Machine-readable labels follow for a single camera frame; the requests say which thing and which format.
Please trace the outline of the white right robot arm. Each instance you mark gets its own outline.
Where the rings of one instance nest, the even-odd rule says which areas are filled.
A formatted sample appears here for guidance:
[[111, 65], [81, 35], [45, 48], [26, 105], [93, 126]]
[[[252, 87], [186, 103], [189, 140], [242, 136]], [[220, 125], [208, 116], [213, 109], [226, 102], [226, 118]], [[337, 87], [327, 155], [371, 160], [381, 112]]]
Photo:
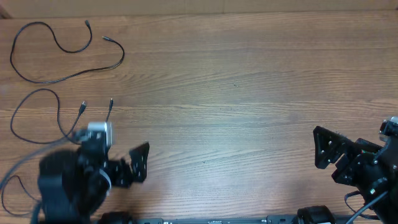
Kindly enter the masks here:
[[366, 218], [367, 209], [374, 212], [371, 220], [397, 223], [397, 123], [383, 121], [379, 134], [384, 146], [364, 139], [351, 141], [321, 126], [313, 130], [315, 166], [326, 169], [333, 163], [333, 180], [357, 188], [345, 198], [361, 195], [364, 205], [349, 218], [332, 214], [326, 206], [301, 208], [294, 223], [353, 223], [357, 217]]

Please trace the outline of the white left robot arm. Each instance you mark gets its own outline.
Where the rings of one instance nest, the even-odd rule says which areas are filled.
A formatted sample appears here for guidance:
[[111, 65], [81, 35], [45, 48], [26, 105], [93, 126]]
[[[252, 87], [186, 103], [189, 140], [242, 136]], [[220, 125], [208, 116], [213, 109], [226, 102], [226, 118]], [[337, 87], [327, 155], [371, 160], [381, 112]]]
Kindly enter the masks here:
[[105, 137], [84, 138], [76, 151], [56, 151], [42, 158], [41, 201], [31, 223], [90, 223], [111, 189], [145, 181], [149, 143], [131, 149], [130, 162], [109, 159], [109, 149]]

